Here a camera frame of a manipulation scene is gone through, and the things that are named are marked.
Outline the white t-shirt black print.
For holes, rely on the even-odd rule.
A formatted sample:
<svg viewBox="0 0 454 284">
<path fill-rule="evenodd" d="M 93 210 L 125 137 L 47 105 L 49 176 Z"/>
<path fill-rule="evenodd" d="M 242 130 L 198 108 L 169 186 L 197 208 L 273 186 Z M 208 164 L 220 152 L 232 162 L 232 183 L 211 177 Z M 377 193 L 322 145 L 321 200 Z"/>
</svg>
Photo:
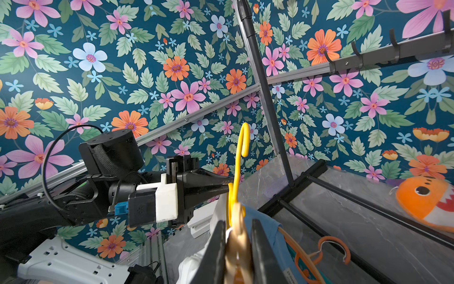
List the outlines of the white t-shirt black print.
<svg viewBox="0 0 454 284">
<path fill-rule="evenodd" d="M 179 278 L 176 284 L 189 284 L 193 277 L 195 276 L 198 268 L 201 264 L 201 261 L 204 257 L 204 254 L 208 248 L 208 244 L 211 240 L 211 235 L 215 231 L 215 227 L 219 221 L 226 221 L 227 215 L 227 203 L 228 203 L 228 194 L 220 195 L 217 204 L 214 209 L 214 214 L 210 219 L 210 236 L 208 241 L 205 243 L 204 247 L 196 252 L 195 254 L 186 257 L 179 265 L 178 272 Z"/>
</svg>

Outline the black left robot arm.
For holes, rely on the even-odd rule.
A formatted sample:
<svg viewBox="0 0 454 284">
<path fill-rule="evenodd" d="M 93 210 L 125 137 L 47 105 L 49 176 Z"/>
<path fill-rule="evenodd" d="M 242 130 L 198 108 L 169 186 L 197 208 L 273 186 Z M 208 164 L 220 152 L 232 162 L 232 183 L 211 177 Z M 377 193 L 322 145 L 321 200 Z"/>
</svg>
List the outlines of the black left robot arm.
<svg viewBox="0 0 454 284">
<path fill-rule="evenodd" d="M 166 222 L 186 224 L 195 206 L 228 191 L 229 176 L 202 169 L 189 155 L 166 160 L 166 170 L 141 173 L 144 166 L 131 130 L 102 133 L 79 146 L 87 175 L 58 183 L 43 181 L 42 197 L 23 195 L 1 206 L 1 256 L 25 263 L 57 228 L 77 227 L 127 215 L 131 227 Z"/>
</svg>

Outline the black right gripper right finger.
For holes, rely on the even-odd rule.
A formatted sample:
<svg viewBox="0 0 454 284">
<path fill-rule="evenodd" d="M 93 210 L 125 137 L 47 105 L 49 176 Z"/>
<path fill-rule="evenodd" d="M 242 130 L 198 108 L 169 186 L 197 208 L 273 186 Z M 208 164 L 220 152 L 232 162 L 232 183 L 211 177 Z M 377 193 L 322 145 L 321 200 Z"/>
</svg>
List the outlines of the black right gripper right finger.
<svg viewBox="0 0 454 284">
<path fill-rule="evenodd" d="M 252 220 L 251 247 L 253 253 L 254 284 L 286 284 L 274 252 L 268 242 L 263 226 Z"/>
</svg>

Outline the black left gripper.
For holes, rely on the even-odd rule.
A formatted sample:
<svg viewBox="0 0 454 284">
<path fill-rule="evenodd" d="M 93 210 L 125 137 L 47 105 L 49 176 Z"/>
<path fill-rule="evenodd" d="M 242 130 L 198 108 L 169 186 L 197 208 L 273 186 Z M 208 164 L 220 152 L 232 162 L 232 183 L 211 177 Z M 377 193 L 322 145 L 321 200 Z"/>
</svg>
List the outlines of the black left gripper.
<svg viewBox="0 0 454 284">
<path fill-rule="evenodd" d="M 177 185 L 177 218 L 169 221 L 170 227 L 185 225 L 193 217 L 194 209 L 187 202 L 204 202 L 227 193 L 228 184 L 234 181 L 199 169 L 199 159 L 191 155 L 168 157 L 166 166 L 167 183 Z"/>
</svg>

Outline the beige wooden clothespin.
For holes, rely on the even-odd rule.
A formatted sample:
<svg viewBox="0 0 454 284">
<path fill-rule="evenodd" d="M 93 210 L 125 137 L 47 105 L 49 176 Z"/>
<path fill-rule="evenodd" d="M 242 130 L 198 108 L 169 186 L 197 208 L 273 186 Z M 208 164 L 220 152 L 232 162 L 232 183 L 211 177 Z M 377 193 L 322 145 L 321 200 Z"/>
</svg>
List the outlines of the beige wooden clothespin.
<svg viewBox="0 0 454 284">
<path fill-rule="evenodd" d="M 254 280 L 251 242 L 244 223 L 242 205 L 234 203 L 231 210 L 225 251 L 225 284 L 235 284 L 238 272 L 243 284 L 252 284 Z"/>
</svg>

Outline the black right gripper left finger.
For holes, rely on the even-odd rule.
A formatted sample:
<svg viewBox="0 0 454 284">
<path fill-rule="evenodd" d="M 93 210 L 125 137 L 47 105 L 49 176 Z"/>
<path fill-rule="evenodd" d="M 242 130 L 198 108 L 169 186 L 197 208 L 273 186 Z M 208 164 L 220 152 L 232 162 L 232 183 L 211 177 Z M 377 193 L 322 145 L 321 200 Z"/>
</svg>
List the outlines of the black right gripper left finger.
<svg viewBox="0 0 454 284">
<path fill-rule="evenodd" d="M 225 278 L 226 223 L 218 221 L 191 284 L 223 284 Z"/>
</svg>

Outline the yellow plastic hanger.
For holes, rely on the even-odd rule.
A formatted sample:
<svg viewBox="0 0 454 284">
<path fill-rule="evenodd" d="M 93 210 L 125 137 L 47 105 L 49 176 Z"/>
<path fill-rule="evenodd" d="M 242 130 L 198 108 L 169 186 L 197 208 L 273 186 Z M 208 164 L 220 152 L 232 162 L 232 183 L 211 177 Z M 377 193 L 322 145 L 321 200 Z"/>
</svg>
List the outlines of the yellow plastic hanger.
<svg viewBox="0 0 454 284">
<path fill-rule="evenodd" d="M 241 180 L 241 159 L 248 157 L 249 146 L 250 126 L 248 123 L 243 123 L 240 129 L 238 143 L 236 146 L 234 181 L 228 184 L 229 194 L 227 203 L 227 221 L 230 227 L 232 226 L 233 206 L 238 202 L 238 190 Z"/>
</svg>

